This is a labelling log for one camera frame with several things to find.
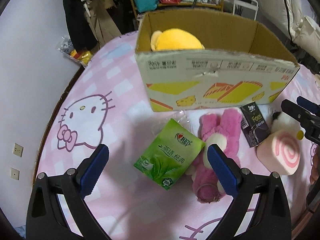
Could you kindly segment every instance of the open cardboard box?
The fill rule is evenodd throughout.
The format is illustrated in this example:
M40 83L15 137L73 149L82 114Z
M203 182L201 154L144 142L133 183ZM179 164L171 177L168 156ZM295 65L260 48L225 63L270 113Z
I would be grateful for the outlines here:
M154 31L180 28L205 50L151 51ZM209 9L149 12L136 61L153 111L272 102L299 70L295 57L257 21Z

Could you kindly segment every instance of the power outlet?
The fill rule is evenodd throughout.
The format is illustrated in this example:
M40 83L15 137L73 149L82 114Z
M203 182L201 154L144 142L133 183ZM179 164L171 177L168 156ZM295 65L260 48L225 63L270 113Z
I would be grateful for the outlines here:
M22 151L23 151L23 147L20 146L19 144L15 143L14 148L13 148L13 154L21 157Z
M19 180L20 171L11 168L10 177L16 180Z

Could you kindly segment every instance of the metal bolt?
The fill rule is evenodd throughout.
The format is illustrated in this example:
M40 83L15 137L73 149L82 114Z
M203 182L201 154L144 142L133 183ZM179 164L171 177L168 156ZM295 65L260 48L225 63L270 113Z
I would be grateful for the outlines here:
M276 171L274 171L274 172L272 173L272 176L273 176L274 178L276 178L276 179L280 177L279 173L276 172Z
M248 174L250 173L250 170L247 169L247 168L242 168L242 169L241 169L241 172L242 172L243 174L245 174L245 175L248 175Z
M38 179L43 179L44 178L44 173L41 172L39 175L38 175Z
M75 172L76 172L76 169L74 169L74 168L67 170L68 175L73 175L73 174L75 174Z

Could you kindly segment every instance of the finger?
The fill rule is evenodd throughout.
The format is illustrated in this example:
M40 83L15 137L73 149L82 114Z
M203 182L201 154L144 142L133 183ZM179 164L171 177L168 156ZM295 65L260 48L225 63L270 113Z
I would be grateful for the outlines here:
M319 178L318 170L316 168L314 168L314 167L312 167L312 169L311 169L311 177L314 180L318 180L318 178Z
M315 156L313 156L312 162L313 162L313 166L315 168L318 168L318 165L319 165L319 156L318 156L318 154L315 154Z

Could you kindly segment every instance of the pink bow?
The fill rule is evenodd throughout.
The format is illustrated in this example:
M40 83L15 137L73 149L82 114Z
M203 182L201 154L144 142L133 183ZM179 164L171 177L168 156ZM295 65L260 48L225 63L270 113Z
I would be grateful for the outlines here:
M58 144L58 148L66 148L68 152L71 152L75 146L77 137L78 133L76 131L71 131L66 124L62 125L58 131L57 138L59 141L63 140L66 143L66 145L62 148L59 148Z

